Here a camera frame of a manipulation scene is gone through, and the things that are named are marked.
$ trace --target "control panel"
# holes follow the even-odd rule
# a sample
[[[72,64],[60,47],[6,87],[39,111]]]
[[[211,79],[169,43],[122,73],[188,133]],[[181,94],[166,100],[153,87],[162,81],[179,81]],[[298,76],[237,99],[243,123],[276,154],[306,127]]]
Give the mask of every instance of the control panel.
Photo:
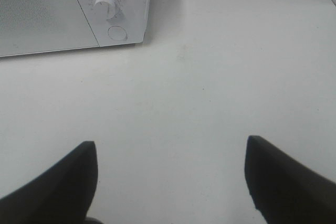
[[[100,47],[143,41],[149,0],[78,0]]]

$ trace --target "white knob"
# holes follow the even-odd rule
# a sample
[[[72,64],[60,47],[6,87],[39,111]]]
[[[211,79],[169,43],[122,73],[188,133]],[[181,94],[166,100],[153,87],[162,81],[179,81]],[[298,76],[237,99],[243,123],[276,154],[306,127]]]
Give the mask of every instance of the white knob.
[[[96,0],[94,10],[101,18],[110,19],[119,12],[120,5],[118,0]]]

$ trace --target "white microwave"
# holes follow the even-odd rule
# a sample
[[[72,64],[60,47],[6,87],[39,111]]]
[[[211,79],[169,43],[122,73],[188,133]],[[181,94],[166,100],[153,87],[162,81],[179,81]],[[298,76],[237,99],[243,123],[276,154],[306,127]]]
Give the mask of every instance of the white microwave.
[[[0,0],[0,56],[143,41],[150,0]]]

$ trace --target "round button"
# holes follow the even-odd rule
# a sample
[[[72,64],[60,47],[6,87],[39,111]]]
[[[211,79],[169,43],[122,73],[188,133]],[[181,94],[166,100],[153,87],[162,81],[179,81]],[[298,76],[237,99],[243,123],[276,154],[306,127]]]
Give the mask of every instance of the round button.
[[[124,28],[120,26],[112,26],[109,29],[109,36],[116,41],[127,40],[127,33]]]
[[[111,19],[119,12],[120,5],[118,0],[96,0],[94,10],[102,19]]]

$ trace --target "white appliance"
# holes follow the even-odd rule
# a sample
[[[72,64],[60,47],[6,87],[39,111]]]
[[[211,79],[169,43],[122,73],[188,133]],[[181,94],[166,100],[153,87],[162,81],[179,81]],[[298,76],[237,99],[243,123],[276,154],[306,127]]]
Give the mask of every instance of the white appliance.
[[[0,56],[143,41],[150,0],[0,0]]]

